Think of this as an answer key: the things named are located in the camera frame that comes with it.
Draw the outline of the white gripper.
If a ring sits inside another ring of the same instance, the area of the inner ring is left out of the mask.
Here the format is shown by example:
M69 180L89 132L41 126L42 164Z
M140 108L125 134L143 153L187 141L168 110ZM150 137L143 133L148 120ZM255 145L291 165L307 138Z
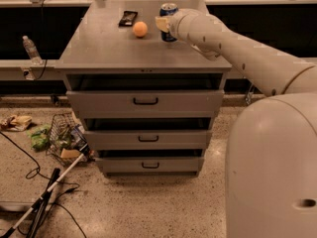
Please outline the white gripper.
M156 25L180 41L201 42L206 34L202 27L204 18L205 15L197 10L179 9L171 17L156 16Z

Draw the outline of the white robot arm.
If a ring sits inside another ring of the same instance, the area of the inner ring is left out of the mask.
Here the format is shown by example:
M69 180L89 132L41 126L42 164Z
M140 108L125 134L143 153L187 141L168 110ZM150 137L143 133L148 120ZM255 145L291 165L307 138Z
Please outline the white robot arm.
M193 9L156 24L209 60L223 57L264 94L227 141L227 238L317 238L317 66Z

